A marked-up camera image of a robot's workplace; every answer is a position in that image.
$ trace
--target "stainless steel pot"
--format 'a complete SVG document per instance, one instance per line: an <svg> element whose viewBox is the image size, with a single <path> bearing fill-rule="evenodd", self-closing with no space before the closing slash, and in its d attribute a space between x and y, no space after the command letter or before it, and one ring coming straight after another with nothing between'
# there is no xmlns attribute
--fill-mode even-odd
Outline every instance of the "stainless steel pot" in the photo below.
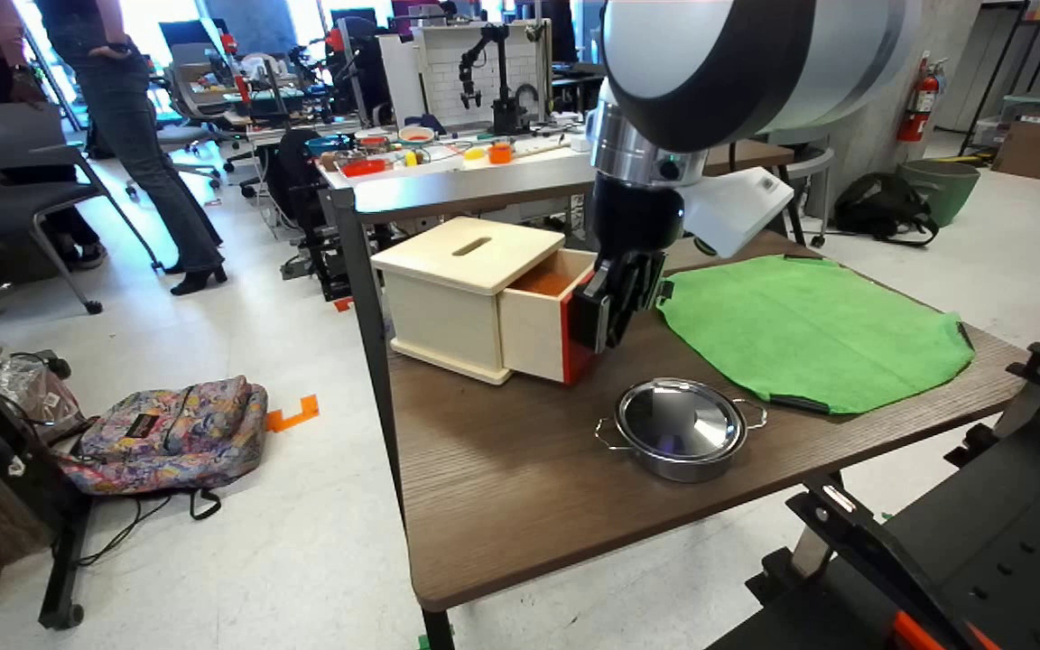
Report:
<svg viewBox="0 0 1040 650"><path fill-rule="evenodd" d="M662 479L709 479L728 467L751 430L765 425L765 411L758 421L742 421L735 405L704 383L651 378L616 399L613 430L619 442L605 442L604 421L592 438Z"/></svg>

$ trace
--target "brown tabletop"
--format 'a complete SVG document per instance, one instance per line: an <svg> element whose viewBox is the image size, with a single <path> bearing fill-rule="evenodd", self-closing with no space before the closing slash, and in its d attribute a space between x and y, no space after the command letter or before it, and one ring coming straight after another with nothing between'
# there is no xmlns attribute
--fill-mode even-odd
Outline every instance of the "brown tabletop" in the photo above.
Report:
<svg viewBox="0 0 1040 650"><path fill-rule="evenodd" d="M765 233L751 251L780 250L790 244ZM948 386L858 417L770 408L718 479L683 488L592 442L633 383L683 377L733 393L651 312L572 391L524 377L494 391L394 354L414 597L449 611L989 414L1021 386L1005 372L1021 351L977 330L971 344L976 360Z"/></svg>
<svg viewBox="0 0 1040 650"><path fill-rule="evenodd" d="M735 145L735 168L787 165L790 157L795 157L790 147L775 147L765 139ZM728 168L728 145L709 147L704 173L713 178L724 168ZM579 195L592 184L592 178L594 173L589 168L586 155L463 168L463 173L370 178L353 184L353 208L368 224L402 216L485 212L511 203Z"/></svg>

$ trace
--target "green cloth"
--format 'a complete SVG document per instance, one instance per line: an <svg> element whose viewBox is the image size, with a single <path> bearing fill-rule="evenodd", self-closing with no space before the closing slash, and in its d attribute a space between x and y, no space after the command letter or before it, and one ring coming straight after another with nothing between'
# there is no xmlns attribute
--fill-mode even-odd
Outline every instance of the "green cloth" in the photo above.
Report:
<svg viewBox="0 0 1040 650"><path fill-rule="evenodd" d="M758 257L668 281L668 330L763 399L858 414L943 386L971 360L955 316L831 260Z"/></svg>

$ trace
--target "floor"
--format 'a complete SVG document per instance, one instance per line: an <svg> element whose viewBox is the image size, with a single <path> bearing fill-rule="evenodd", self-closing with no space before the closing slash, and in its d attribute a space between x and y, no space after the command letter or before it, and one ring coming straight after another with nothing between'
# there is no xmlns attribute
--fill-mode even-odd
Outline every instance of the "floor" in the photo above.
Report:
<svg viewBox="0 0 1040 650"><path fill-rule="evenodd" d="M262 467L225 491L220 517L192 525L182 501L174 501L90 568L80 579L86 622L77 633L34 623L46 557L6 568L0 647L418 647L422 622L356 321L322 304L312 281L278 278L290 244L238 190L220 190L209 216L227 241L231 286L174 301L115 216L90 206L110 257L80 278L105 301L105 314L86 316L59 281L16 286L0 297L0 344L63 354L86 411L143 386L250 377L269 391L275 408L300 408L312 393L322 414L269 438ZM139 228L169 263L156 216L139 212ZM1040 338L1040 180L984 173L926 251L841 233L824 251L1013 348ZM846 475L877 511L895 511L948 474L943 450L954 442L946 433ZM102 507L90 550L131 511L127 501ZM754 611L742 579L795 533L783 493L774 493L470 602L451 612L456 637L457 647L492 650L709 647Z"/></svg>

